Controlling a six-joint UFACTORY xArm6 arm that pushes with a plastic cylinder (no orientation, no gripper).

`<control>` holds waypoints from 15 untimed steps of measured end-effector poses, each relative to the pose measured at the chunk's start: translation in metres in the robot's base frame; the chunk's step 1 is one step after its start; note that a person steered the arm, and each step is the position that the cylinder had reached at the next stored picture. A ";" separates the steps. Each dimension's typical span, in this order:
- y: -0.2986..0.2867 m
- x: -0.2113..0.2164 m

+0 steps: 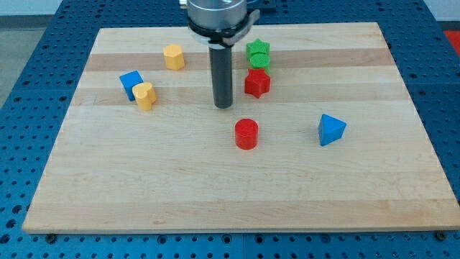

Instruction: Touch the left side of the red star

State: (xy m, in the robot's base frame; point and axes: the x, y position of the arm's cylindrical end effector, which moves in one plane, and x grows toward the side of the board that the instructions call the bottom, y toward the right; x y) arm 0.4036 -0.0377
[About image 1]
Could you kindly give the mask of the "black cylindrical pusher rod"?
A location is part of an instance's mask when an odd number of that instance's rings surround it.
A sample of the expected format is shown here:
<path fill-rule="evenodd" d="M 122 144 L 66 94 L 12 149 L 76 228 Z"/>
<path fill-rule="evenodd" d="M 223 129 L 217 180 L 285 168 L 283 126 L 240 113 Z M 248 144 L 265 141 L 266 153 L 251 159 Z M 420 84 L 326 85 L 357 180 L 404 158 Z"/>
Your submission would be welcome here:
<path fill-rule="evenodd" d="M 209 49 L 213 102 L 219 109 L 233 104 L 232 55 L 231 48 Z"/>

